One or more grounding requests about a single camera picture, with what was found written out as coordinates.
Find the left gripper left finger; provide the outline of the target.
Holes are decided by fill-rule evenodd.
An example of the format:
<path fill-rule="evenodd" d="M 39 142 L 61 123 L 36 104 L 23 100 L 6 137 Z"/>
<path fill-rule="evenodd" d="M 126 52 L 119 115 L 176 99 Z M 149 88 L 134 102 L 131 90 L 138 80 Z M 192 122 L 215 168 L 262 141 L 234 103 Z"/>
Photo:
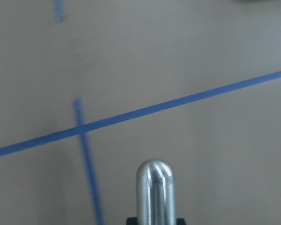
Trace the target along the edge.
<path fill-rule="evenodd" d="M 126 219 L 126 225 L 138 225 L 137 217 L 129 217 Z"/>

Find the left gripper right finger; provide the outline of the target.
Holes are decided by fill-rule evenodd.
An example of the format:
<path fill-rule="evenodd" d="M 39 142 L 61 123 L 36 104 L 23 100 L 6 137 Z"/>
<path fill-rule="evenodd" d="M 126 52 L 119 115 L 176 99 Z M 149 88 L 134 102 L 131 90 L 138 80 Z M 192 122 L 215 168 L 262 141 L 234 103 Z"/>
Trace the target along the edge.
<path fill-rule="evenodd" d="M 177 218 L 176 219 L 176 225 L 185 225 L 185 219 L 184 218 Z"/>

